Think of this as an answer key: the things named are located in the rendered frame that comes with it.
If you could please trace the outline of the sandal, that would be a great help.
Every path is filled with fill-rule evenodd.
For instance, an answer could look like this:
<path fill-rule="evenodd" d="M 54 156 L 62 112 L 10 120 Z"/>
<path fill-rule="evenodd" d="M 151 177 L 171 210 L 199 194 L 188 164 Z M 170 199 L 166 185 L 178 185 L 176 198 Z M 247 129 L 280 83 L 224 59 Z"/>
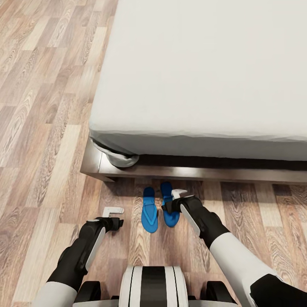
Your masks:
<path fill-rule="evenodd" d="M 151 187 L 145 188 L 143 193 L 142 225 L 150 233 L 155 233 L 158 228 L 157 208 L 154 197 L 154 189 Z"/>
<path fill-rule="evenodd" d="M 163 197 L 162 205 L 164 205 L 165 202 L 173 200 L 173 196 L 171 195 L 171 191 L 173 189 L 172 189 L 172 185 L 170 182 L 162 182 L 160 185 L 160 189 L 161 189 L 162 197 Z M 180 212 L 176 211 L 176 212 L 172 212 L 169 214 L 167 211 L 163 211 L 163 215 L 164 215 L 165 223 L 169 227 L 173 227 L 179 222 Z"/>

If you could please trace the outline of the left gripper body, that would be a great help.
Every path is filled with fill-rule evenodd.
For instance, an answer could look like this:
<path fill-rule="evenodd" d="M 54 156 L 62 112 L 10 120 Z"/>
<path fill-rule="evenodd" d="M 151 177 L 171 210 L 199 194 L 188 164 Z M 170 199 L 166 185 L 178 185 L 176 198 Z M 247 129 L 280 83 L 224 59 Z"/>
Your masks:
<path fill-rule="evenodd" d="M 118 231 L 119 230 L 119 217 L 97 217 L 96 219 L 104 219 L 108 223 L 108 231 Z"/>

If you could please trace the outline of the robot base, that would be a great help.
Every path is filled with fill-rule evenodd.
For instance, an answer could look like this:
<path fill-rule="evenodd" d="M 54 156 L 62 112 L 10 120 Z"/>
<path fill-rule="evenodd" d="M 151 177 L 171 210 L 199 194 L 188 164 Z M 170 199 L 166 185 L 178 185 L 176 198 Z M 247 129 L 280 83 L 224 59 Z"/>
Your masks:
<path fill-rule="evenodd" d="M 222 281 L 207 282 L 206 298 L 197 300 L 194 295 L 188 295 L 188 307 L 240 307 Z M 119 295 L 113 295 L 111 300 L 101 300 L 100 282 L 85 281 L 72 307 L 119 307 Z"/>

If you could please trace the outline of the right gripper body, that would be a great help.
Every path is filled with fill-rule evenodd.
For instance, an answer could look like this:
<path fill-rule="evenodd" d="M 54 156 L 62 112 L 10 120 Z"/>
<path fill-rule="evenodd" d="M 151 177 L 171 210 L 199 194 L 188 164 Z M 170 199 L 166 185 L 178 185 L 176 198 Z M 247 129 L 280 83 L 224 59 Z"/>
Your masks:
<path fill-rule="evenodd" d="M 177 202 L 178 200 L 180 200 L 181 198 L 172 200 L 172 201 L 168 201 L 165 202 L 165 207 L 166 207 L 166 211 L 170 214 L 172 212 L 179 212 L 179 210 L 177 209 Z"/>

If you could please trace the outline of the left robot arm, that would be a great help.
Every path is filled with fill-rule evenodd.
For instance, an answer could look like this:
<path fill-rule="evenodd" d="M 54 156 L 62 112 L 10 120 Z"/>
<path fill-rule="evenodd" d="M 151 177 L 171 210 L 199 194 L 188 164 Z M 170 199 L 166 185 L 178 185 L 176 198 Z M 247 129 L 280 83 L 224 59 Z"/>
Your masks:
<path fill-rule="evenodd" d="M 62 252 L 57 268 L 30 307 L 73 306 L 83 277 L 89 272 L 105 233 L 118 231 L 123 226 L 123 220 L 109 214 L 123 213 L 121 207 L 105 207 L 102 217 L 86 221 L 78 238 Z"/>

